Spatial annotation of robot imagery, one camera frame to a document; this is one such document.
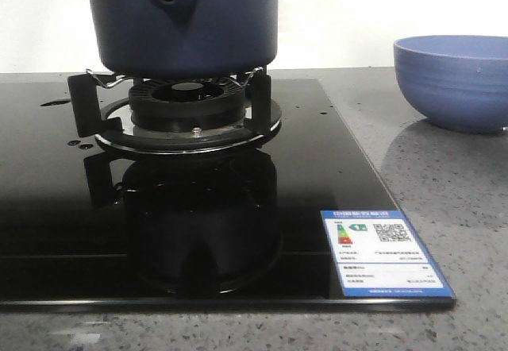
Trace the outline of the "dark blue cooking pot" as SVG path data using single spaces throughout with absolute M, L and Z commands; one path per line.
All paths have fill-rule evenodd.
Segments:
M 106 68 L 200 78 L 265 66 L 277 53 L 279 0 L 90 0 Z

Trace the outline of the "blue ceramic bowl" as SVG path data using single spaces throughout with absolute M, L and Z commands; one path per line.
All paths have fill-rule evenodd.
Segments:
M 406 101 L 434 125 L 466 133 L 507 127 L 507 38 L 428 35 L 394 42 Z

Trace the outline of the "black pot support grate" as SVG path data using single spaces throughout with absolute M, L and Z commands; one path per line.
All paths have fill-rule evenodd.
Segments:
M 176 133 L 143 129 L 133 123 L 129 90 L 145 81 L 126 75 L 87 70 L 68 78 L 72 109 L 80 137 L 95 137 L 100 146 L 127 156 L 191 156 L 261 146 L 280 130 L 282 112 L 271 97 L 271 77 L 263 67 L 243 75 L 175 81 L 232 81 L 245 92 L 244 117 L 216 129 Z

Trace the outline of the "black round gas burner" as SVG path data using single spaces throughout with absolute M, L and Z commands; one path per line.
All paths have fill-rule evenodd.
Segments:
M 232 124 L 244 117 L 245 102 L 244 90 L 227 79 L 152 79 L 129 90 L 133 123 L 155 131 L 184 133 Z

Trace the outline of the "blue white energy label sticker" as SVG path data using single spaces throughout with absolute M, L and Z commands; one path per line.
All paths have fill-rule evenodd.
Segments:
M 400 210 L 323 210 L 321 219 L 345 296 L 455 297 Z

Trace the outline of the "black glass gas cooktop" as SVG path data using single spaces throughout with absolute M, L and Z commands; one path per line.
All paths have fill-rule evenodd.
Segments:
M 440 272 L 353 291 L 338 249 L 419 245 L 312 79 L 276 80 L 280 133 L 208 159 L 128 160 L 78 138 L 64 80 L 1 84 L 2 311 L 442 311 Z

